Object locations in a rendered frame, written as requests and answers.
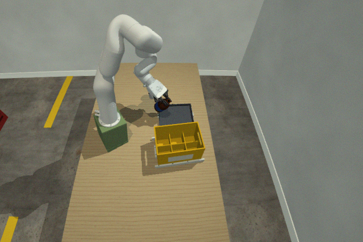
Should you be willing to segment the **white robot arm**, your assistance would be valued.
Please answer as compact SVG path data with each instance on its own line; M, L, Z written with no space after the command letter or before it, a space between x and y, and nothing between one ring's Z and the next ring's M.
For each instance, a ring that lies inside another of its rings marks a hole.
M114 82L125 52L124 38L135 47L136 55L144 58L135 65L133 71L143 83L143 87L147 87L155 80L149 71L157 64L156 53L163 45L163 40L158 34L128 15L118 15L110 22L93 85L99 107L99 110L95 110L99 114L95 115L99 116L99 123L107 128L116 126L120 122Z

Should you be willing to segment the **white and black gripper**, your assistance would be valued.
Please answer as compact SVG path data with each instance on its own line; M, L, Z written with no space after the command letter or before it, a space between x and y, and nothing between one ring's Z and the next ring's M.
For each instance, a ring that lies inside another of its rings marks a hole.
M153 97L155 102L162 102L165 106L168 106L168 103L165 100L163 100L163 98L161 97L163 95L166 98L166 100L170 99L168 96L168 89L160 81L154 80L153 82L151 82L147 86L147 91Z

